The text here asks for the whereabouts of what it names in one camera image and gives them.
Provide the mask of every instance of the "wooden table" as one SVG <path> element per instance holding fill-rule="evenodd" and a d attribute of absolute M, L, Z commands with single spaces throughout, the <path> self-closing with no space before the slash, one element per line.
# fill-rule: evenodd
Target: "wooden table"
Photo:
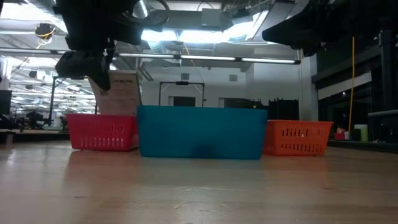
<path fill-rule="evenodd" d="M 0 151 L 0 223 L 398 223 L 398 156 L 141 158 L 69 142 Z"/>

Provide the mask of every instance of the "cardboard box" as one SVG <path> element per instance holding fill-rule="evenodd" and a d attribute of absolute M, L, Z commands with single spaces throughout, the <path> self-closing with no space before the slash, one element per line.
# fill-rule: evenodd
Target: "cardboard box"
<path fill-rule="evenodd" d="M 102 90 L 89 78 L 100 114 L 133 115 L 141 105 L 141 93 L 136 71 L 109 71 L 111 89 Z"/>

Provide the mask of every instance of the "teal plastic bin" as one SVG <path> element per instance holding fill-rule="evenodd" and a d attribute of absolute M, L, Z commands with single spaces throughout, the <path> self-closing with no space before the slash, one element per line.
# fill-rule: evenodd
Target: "teal plastic bin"
<path fill-rule="evenodd" d="M 137 120 L 142 156 L 259 159 L 267 111 L 139 106 Z"/>

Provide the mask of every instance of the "red basket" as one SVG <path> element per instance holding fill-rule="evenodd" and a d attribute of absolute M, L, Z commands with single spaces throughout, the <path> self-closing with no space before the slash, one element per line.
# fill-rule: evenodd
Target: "red basket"
<path fill-rule="evenodd" d="M 276 156 L 324 155 L 332 124 L 269 120 L 263 152 Z"/>
<path fill-rule="evenodd" d="M 74 149 L 129 151 L 138 146 L 135 116 L 67 114 Z"/>

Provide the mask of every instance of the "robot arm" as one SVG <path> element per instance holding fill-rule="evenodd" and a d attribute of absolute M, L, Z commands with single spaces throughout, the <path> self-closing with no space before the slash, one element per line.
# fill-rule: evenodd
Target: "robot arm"
<path fill-rule="evenodd" d="M 143 28 L 162 31 L 169 7 L 146 12 L 145 18 L 133 16 L 147 10 L 139 0 L 57 0 L 53 7 L 68 29 L 66 41 L 72 52 L 65 53 L 55 66 L 60 77 L 89 76 L 104 90 L 110 89 L 108 70 L 115 52 L 115 41 L 141 43 Z"/>

